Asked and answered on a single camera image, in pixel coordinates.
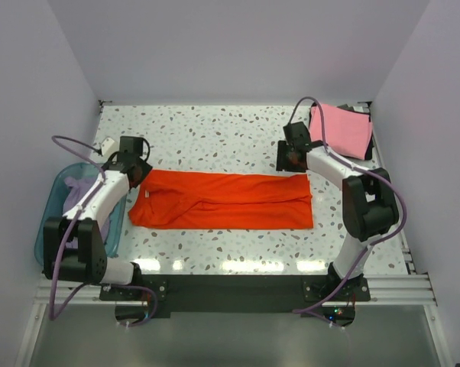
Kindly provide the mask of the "orange t shirt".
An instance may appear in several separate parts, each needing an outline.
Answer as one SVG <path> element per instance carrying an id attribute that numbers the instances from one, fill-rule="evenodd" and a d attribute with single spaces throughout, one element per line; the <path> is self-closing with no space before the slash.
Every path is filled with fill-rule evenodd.
<path id="1" fill-rule="evenodd" d="M 154 170 L 128 212 L 150 229 L 311 229 L 305 174 L 218 174 Z"/>

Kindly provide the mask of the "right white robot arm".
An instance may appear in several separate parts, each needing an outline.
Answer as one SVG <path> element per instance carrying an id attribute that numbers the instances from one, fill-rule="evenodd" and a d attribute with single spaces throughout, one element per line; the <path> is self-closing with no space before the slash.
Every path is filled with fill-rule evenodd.
<path id="1" fill-rule="evenodd" d="M 329 266 L 326 292 L 334 300 L 344 300 L 353 291 L 352 281 L 363 276 L 374 241 L 398 223 L 389 173 L 382 168 L 368 170 L 340 157 L 322 141 L 312 141 L 302 122 L 286 124 L 283 132 L 285 139 L 277 148 L 277 170 L 312 171 L 342 192 L 342 223 L 347 234 Z"/>

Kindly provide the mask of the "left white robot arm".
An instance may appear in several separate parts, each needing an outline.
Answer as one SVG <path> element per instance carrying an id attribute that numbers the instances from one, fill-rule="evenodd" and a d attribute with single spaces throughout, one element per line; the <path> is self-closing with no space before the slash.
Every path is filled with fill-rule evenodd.
<path id="1" fill-rule="evenodd" d="M 109 259 L 101 228 L 118 202 L 138 187 L 152 170 L 145 138 L 122 136 L 119 148 L 102 165 L 85 195 L 62 216 L 50 217 L 43 227 L 43 271 L 47 279 L 84 284 L 117 284 L 127 300 L 139 298 L 144 282 L 138 266 Z"/>

